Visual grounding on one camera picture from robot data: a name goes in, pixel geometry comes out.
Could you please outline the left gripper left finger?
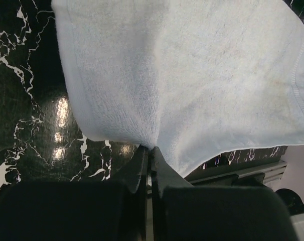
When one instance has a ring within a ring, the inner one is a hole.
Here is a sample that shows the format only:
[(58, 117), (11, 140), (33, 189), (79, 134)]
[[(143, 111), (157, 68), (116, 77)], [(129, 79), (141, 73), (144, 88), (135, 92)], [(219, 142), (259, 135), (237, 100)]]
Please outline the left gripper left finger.
[(119, 171), (124, 184), (119, 240), (146, 240), (148, 149), (139, 146)]

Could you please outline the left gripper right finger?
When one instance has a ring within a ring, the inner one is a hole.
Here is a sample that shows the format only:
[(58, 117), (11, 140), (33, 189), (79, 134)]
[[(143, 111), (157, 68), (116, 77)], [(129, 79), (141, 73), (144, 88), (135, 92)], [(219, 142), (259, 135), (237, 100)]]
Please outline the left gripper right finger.
[(150, 167), (154, 240), (166, 240), (166, 211), (163, 193), (166, 188), (190, 188), (192, 184), (165, 161), (159, 147), (154, 147), (150, 152)]

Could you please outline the light blue towel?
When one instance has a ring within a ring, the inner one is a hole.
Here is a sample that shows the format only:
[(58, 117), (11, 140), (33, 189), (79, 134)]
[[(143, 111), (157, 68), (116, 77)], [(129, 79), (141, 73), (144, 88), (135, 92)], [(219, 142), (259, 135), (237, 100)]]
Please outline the light blue towel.
[(73, 115), (187, 176), (304, 145), (304, 24), (284, 1), (52, 1)]

